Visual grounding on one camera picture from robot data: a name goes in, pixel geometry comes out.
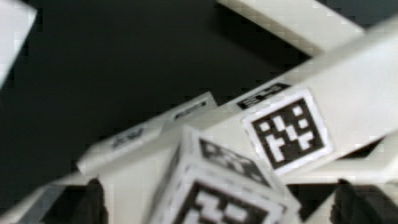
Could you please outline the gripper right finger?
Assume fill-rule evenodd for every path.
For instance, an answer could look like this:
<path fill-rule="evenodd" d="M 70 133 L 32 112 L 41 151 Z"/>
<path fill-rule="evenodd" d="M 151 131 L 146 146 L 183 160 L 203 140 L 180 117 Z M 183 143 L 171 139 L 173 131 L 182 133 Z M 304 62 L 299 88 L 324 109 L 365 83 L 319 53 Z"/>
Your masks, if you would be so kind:
<path fill-rule="evenodd" d="M 375 185 L 338 181 L 333 224 L 398 224 L 398 204 Z"/>

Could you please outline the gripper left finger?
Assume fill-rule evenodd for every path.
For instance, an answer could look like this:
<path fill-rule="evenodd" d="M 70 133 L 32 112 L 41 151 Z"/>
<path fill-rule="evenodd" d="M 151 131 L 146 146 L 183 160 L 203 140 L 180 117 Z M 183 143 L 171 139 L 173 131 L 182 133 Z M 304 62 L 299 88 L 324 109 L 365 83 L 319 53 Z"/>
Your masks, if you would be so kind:
<path fill-rule="evenodd" d="M 43 218 L 45 224 L 109 224 L 105 190 L 98 179 L 70 185 Z"/>

